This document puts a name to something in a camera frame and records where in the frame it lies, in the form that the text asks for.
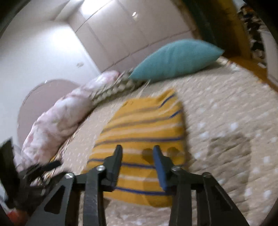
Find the olive patterned pillow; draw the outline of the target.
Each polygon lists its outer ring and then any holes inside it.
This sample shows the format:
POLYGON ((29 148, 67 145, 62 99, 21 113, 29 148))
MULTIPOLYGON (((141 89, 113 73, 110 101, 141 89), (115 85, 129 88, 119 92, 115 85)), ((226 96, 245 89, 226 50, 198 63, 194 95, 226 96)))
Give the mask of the olive patterned pillow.
POLYGON ((115 82, 105 84, 97 91, 91 93, 92 106, 97 107, 105 102, 130 94, 143 86, 145 82, 135 81, 130 78, 132 72, 132 69, 122 72, 115 82))

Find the wooden door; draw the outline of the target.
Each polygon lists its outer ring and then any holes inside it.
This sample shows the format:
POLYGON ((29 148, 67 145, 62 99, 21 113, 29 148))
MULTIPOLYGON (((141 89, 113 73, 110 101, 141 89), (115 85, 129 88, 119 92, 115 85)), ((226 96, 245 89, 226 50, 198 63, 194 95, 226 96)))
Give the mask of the wooden door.
POLYGON ((249 39, 233 1, 210 1, 212 28, 218 45, 228 57, 251 58, 249 39))

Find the beige dotted quilt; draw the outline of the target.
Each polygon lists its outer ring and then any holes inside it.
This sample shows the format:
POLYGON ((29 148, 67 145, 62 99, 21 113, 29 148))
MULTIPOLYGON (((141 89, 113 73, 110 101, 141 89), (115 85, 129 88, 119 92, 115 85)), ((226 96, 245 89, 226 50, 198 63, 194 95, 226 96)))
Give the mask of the beige dotted quilt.
POLYGON ((277 92, 224 57, 194 74, 139 88, 102 104, 60 148, 62 169, 80 174, 102 129, 125 101, 174 89, 184 107, 186 163, 211 172, 250 225, 277 200, 277 92))

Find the pink floral comforter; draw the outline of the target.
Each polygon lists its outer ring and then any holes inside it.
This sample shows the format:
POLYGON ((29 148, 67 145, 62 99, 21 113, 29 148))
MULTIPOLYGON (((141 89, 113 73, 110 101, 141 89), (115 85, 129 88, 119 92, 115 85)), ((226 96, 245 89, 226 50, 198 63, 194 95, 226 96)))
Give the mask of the pink floral comforter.
POLYGON ((106 71, 58 99, 49 110, 42 113, 24 141, 17 169, 48 163, 93 109, 93 92, 114 84, 119 76, 118 71, 106 71))

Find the yellow striped garment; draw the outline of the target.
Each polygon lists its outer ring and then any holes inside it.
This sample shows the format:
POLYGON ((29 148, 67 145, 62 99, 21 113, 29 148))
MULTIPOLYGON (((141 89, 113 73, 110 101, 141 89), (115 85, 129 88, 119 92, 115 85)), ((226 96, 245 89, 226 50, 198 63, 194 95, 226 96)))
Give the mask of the yellow striped garment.
POLYGON ((153 147, 176 165, 185 162, 183 106, 174 90, 159 96, 127 100, 103 128, 83 169, 87 173, 110 156, 117 145, 123 149, 116 189, 105 198, 126 203, 168 207, 172 199, 159 185, 153 147))

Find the white wardrobe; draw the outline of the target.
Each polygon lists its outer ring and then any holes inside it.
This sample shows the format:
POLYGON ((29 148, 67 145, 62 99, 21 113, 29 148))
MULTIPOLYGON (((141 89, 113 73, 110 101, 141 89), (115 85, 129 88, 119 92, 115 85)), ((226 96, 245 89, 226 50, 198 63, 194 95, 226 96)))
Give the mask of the white wardrobe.
POLYGON ((103 72, 136 67, 162 46, 194 37, 173 1, 84 1, 68 23, 103 72))

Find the teal ribbed pillow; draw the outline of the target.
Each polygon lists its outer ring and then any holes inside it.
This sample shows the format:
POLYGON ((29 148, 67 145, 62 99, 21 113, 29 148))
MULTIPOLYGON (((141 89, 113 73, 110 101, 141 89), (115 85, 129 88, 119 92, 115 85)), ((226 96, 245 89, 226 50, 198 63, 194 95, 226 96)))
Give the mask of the teal ribbed pillow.
POLYGON ((199 39, 171 42, 146 57, 130 74, 134 81, 159 82, 196 73, 213 64, 224 50, 199 39))

